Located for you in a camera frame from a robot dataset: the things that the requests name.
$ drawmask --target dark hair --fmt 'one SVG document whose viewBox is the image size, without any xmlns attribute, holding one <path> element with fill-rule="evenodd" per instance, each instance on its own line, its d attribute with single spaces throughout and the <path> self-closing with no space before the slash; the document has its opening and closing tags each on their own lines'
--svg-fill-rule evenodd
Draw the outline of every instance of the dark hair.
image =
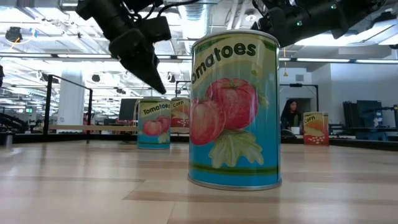
<svg viewBox="0 0 398 224">
<path fill-rule="evenodd" d="M 294 102 L 297 103 L 297 100 L 295 100 L 295 99 L 288 99 L 288 100 L 286 101 L 284 110 L 282 111 L 282 116 L 281 116 L 281 118 L 287 117 L 287 115 L 290 113 L 290 105 L 291 105 L 292 103 L 294 103 Z M 300 114 L 299 111 L 298 111 L 298 109 L 296 109 L 296 110 L 294 111 L 294 113 L 295 113 L 295 114 Z"/>
</svg>

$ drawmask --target tomato can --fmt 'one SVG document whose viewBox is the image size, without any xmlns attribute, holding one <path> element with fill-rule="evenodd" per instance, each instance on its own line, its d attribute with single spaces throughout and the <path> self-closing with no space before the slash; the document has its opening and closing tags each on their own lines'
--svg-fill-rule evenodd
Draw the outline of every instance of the tomato can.
<svg viewBox="0 0 398 224">
<path fill-rule="evenodd" d="M 172 127 L 189 128 L 189 98 L 172 98 Z"/>
<path fill-rule="evenodd" d="M 143 98 L 138 107 L 138 148 L 170 149 L 170 100 Z"/>
<path fill-rule="evenodd" d="M 329 146 L 328 113 L 304 113 L 304 144 L 313 146 Z"/>
<path fill-rule="evenodd" d="M 233 30 L 192 48 L 188 179 L 224 190 L 265 190 L 280 177 L 279 44 Z"/>
</svg>

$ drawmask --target woman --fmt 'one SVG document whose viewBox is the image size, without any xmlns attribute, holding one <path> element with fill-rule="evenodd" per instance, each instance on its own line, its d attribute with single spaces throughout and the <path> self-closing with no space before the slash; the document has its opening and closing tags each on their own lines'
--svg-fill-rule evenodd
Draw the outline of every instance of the woman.
<svg viewBox="0 0 398 224">
<path fill-rule="evenodd" d="M 297 101 L 289 99 L 286 101 L 285 108 L 280 117 L 281 128 L 290 129 L 291 127 L 299 127 L 301 122 L 301 114 L 297 110 Z"/>
</svg>

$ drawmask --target can label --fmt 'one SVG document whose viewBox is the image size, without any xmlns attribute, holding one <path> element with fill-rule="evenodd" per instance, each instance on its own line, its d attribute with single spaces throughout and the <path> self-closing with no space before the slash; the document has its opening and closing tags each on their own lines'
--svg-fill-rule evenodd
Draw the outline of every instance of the can label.
<svg viewBox="0 0 398 224">
<path fill-rule="evenodd" d="M 240 187 L 279 175 L 277 44 L 223 34 L 193 49 L 190 178 Z"/>
<path fill-rule="evenodd" d="M 327 113 L 304 113 L 304 144 L 329 145 Z"/>
<path fill-rule="evenodd" d="M 170 147 L 170 102 L 148 99 L 139 103 L 138 148 Z"/>
<path fill-rule="evenodd" d="M 172 99 L 172 127 L 189 128 L 190 100 Z"/>
</svg>

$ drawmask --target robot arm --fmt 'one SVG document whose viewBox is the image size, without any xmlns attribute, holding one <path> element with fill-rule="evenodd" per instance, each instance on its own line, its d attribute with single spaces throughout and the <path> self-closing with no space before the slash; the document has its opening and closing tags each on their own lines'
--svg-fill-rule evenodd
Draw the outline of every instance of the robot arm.
<svg viewBox="0 0 398 224">
<path fill-rule="evenodd" d="M 158 92 L 166 92 L 157 65 L 154 43 L 170 40 L 169 24 L 161 13 L 173 6 L 192 4 L 189 0 L 164 6 L 158 16 L 142 18 L 138 12 L 163 0 L 79 0 L 76 12 L 85 20 L 93 18 L 110 41 L 112 57 Z M 267 32 L 281 47 L 331 30 L 339 38 L 348 29 L 378 10 L 386 0 L 252 0 L 263 15 L 252 29 Z"/>
</svg>

